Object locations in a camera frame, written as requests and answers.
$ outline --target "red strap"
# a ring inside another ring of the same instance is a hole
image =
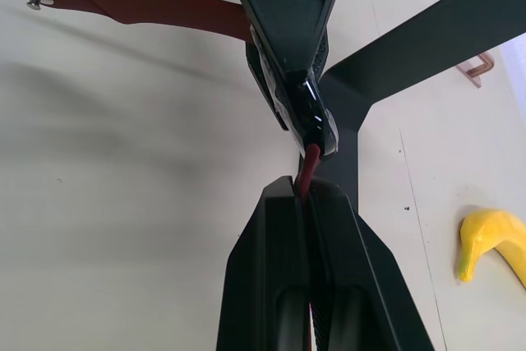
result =
[[[123,24],[150,22],[207,30],[252,43],[240,4],[223,0],[53,0],[50,7],[109,16]]]
[[[296,189],[302,203],[307,201],[311,180],[314,177],[316,166],[320,163],[321,149],[316,144],[310,144],[305,150],[305,159],[303,160],[302,170],[296,178]]]

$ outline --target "yellow object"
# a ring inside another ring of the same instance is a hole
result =
[[[496,248],[526,287],[526,225],[515,215],[503,210],[475,211],[462,223],[460,239],[462,281],[471,281],[478,258]]]

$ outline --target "glossy black plastic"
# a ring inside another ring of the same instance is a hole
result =
[[[328,53],[323,38],[334,1],[241,0],[256,32],[261,70],[252,50],[247,53],[261,92],[300,149],[317,144],[323,155],[338,148],[336,126],[317,89]]]
[[[323,103],[312,68],[289,73],[287,80],[281,79],[272,58],[265,55],[257,33],[253,30],[252,34],[273,110],[292,132],[302,154],[310,144],[318,145],[323,155],[336,152],[338,130]]]

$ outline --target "white floor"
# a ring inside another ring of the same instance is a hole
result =
[[[330,63],[434,1],[338,0]],[[0,348],[214,349],[228,253],[263,186],[297,167],[243,44],[23,0],[0,0],[0,20]],[[503,260],[472,284],[453,272],[467,207],[526,216],[501,63],[483,83],[444,72],[375,105],[360,132],[361,214],[437,350],[526,346]]]

